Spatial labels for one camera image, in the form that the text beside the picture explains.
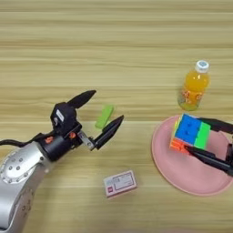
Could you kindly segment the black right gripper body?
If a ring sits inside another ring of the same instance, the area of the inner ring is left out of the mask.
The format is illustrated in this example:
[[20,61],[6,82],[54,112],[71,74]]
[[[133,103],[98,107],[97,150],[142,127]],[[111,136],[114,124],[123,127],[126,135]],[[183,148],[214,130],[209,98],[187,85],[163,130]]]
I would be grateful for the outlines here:
[[226,161],[233,166],[233,145],[228,144],[227,154],[226,154]]

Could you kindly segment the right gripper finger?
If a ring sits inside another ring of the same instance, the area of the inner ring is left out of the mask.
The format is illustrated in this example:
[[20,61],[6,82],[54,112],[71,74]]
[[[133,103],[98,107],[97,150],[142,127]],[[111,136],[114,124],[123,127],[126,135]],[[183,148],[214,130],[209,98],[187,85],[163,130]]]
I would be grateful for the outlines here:
[[210,129],[213,131],[222,131],[228,134],[233,134],[233,124],[215,118],[200,117],[199,120],[210,125]]
[[185,149],[204,164],[221,170],[228,176],[233,177],[233,166],[231,166],[226,159],[222,160],[217,158],[215,154],[197,147],[185,146]]

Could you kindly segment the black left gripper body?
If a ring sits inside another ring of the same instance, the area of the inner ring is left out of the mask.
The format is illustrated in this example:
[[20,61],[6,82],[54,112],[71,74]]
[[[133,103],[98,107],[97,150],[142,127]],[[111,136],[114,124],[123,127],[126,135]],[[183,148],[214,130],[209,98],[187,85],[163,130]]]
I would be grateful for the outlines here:
[[51,136],[39,139],[38,143],[46,152],[47,158],[51,162],[56,162],[71,149],[86,145],[90,150],[95,148],[95,141],[92,137],[88,137],[83,131],[80,124],[76,124],[67,132],[53,130]]

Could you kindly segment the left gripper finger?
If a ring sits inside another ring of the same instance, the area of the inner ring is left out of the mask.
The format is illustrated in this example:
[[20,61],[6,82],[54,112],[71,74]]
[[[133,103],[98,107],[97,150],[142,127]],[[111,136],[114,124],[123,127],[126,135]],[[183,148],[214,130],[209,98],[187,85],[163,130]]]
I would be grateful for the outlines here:
[[78,96],[73,97],[67,103],[74,108],[80,108],[81,106],[85,105],[95,93],[96,90],[88,90]]
[[117,132],[118,128],[122,124],[123,120],[124,116],[120,116],[111,121],[106,127],[104,127],[102,133],[94,140],[96,149],[100,149],[114,136],[114,134]]

